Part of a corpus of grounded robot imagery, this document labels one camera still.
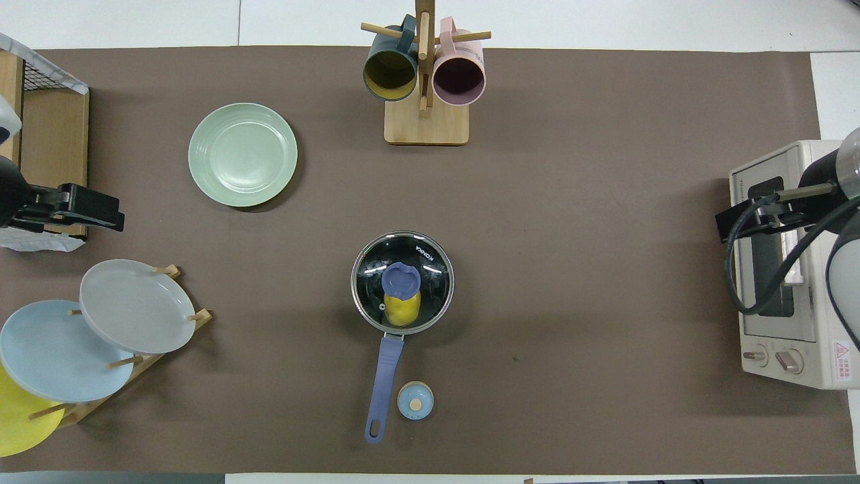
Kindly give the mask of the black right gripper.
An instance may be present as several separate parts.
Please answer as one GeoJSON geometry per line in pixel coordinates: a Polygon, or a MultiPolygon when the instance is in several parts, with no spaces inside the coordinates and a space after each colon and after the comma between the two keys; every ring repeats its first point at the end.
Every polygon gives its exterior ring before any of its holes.
{"type": "Polygon", "coordinates": [[[729,237],[742,239],[771,229],[808,229],[823,227],[827,216],[847,202],[847,178],[841,173],[841,150],[830,151],[802,172],[798,187],[776,191],[774,201],[747,199],[716,214],[716,229],[722,244],[729,237]]]}

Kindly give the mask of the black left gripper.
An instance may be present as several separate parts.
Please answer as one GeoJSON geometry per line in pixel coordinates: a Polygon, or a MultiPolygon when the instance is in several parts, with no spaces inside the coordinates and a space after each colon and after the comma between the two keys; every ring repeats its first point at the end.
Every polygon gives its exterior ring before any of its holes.
{"type": "MultiPolygon", "coordinates": [[[[120,200],[82,185],[67,185],[67,215],[74,223],[102,227],[116,232],[125,229],[120,200]]],[[[55,215],[59,189],[29,184],[19,167],[1,157],[1,227],[3,229],[43,229],[46,225],[67,226],[55,215]]]]}

